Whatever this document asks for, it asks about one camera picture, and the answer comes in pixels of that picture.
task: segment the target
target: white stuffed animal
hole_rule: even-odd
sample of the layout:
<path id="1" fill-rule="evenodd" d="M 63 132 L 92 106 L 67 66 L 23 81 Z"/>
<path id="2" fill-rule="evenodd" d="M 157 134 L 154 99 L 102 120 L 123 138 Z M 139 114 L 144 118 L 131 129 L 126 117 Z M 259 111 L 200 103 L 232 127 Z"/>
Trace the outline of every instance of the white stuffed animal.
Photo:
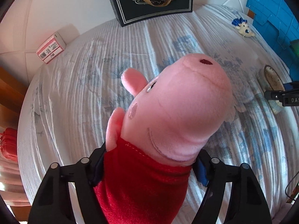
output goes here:
<path id="1" fill-rule="evenodd" d="M 247 20 L 244 20 L 243 18 L 236 18 L 233 20 L 232 25 L 234 25 L 235 28 L 238 29 L 239 34 L 243 35 L 243 37 L 255 37 L 255 33 L 252 32 L 248 27 Z"/>

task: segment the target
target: pig ear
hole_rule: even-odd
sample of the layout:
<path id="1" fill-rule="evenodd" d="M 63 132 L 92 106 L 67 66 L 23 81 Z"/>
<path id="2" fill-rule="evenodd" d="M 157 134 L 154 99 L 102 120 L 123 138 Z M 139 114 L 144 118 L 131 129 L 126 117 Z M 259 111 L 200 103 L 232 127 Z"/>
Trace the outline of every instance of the pig ear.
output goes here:
<path id="1" fill-rule="evenodd" d="M 131 93 L 134 97 L 145 88 L 148 84 L 143 74 L 136 69 L 129 68 L 121 76 L 121 82 L 123 86 Z"/>
<path id="2" fill-rule="evenodd" d="M 121 129 L 125 117 L 123 108 L 116 108 L 109 118 L 106 131 L 106 150 L 111 151 L 116 148 L 116 142 L 121 137 Z"/>

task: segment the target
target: bed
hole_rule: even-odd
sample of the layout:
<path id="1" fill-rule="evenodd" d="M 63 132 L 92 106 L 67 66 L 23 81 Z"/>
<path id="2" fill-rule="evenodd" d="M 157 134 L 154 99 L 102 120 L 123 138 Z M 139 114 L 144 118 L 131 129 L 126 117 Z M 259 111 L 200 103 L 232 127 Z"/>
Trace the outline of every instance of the bed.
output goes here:
<path id="1" fill-rule="evenodd" d="M 121 74 L 133 67 L 154 78 L 188 53 L 204 53 L 227 72 L 234 93 L 231 117 L 210 138 L 205 149 L 226 164 L 252 166 L 274 216 L 286 202 L 284 193 L 298 168 L 298 108 L 274 115 L 257 80 L 266 64 L 283 83 L 290 82 L 283 61 L 261 35 L 243 38 L 231 25 L 247 16 L 225 6 L 194 6 L 193 13 L 168 15 L 121 28 L 108 21 L 80 35 L 34 76 L 21 111 L 18 158 L 26 194 L 32 203 L 52 162 L 74 164 L 89 156 L 105 139 L 108 119 L 116 107 L 128 108 L 132 97 Z M 191 223 L 205 189 L 193 173 L 185 201 L 173 221 Z M 76 220 L 84 223 L 70 185 Z M 217 223 L 222 223 L 227 185 Z"/>

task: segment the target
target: peppa pig plush toy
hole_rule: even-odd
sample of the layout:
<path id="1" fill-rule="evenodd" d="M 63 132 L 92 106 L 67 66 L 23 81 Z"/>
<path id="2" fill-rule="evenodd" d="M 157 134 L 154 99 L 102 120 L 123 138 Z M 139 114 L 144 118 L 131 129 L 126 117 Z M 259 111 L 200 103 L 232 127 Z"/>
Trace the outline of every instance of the peppa pig plush toy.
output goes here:
<path id="1" fill-rule="evenodd" d="M 150 83 L 132 68 L 121 80 L 135 98 L 109 119 L 95 194 L 110 224 L 170 224 L 192 164 L 231 107 L 230 80 L 202 54 L 180 58 Z"/>

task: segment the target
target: pink box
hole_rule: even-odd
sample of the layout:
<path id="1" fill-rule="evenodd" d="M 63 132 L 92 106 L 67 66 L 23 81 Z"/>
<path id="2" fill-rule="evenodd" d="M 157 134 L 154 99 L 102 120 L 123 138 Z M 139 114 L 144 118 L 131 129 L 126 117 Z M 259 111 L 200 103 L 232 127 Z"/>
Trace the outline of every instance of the pink box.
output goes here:
<path id="1" fill-rule="evenodd" d="M 36 53 L 44 63 L 48 64 L 64 49 L 65 43 L 58 32 L 56 32 L 37 49 Z"/>

